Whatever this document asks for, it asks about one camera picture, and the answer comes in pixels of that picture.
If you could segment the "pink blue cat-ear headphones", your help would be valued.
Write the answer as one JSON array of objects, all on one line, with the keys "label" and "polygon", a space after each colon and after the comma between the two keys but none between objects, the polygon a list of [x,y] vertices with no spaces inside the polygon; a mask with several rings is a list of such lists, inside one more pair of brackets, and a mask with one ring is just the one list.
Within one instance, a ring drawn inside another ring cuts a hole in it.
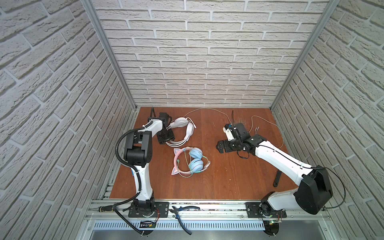
[{"label": "pink blue cat-ear headphones", "polygon": [[[174,148],[174,167],[171,175],[180,175],[184,178],[189,178],[193,174],[198,174],[206,171],[211,164],[211,161],[203,155],[203,151],[199,148]],[[185,155],[187,166],[189,168],[188,171],[181,171],[179,168],[180,159],[179,156],[181,154]]]}]

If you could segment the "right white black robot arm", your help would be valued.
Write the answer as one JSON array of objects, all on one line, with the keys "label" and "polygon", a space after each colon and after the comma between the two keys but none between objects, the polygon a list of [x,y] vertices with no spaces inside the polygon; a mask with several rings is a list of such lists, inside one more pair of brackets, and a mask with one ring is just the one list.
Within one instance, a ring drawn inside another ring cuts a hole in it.
[{"label": "right white black robot arm", "polygon": [[218,141],[216,146],[221,154],[247,152],[270,163],[298,186],[290,191],[266,195],[259,205],[263,217],[271,218],[279,211],[291,209],[302,209],[316,215],[333,197],[326,168],[305,164],[258,134],[251,136],[242,123],[226,124],[223,131],[227,139]]}]

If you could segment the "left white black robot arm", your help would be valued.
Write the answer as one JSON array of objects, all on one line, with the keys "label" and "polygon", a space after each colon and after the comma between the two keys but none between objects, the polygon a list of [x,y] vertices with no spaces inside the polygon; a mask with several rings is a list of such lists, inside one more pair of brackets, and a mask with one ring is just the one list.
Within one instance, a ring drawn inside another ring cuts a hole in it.
[{"label": "left white black robot arm", "polygon": [[148,123],[141,128],[131,130],[126,135],[124,161],[135,173],[137,196],[134,197],[133,206],[148,215],[155,211],[154,191],[150,183],[149,163],[153,156],[153,137],[156,136],[159,144],[164,145],[175,136],[168,130],[172,117],[167,113],[160,113],[158,117],[151,114]]}]

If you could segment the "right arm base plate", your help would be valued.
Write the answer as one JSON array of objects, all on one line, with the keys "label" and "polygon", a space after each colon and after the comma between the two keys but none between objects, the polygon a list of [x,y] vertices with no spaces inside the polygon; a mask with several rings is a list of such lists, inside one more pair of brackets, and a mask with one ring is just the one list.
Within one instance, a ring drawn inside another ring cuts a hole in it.
[{"label": "right arm base plate", "polygon": [[248,218],[275,218],[284,219],[287,213],[284,210],[273,210],[268,203],[262,202],[246,202],[246,210]]}]

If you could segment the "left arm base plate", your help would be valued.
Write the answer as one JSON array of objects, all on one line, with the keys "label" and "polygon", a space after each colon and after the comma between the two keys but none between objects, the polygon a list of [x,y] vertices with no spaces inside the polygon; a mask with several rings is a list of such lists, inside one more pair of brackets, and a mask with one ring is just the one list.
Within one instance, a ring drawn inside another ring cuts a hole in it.
[{"label": "left arm base plate", "polygon": [[160,218],[168,217],[169,202],[153,202],[140,205],[132,203],[129,208],[129,218],[155,218],[158,215]]}]

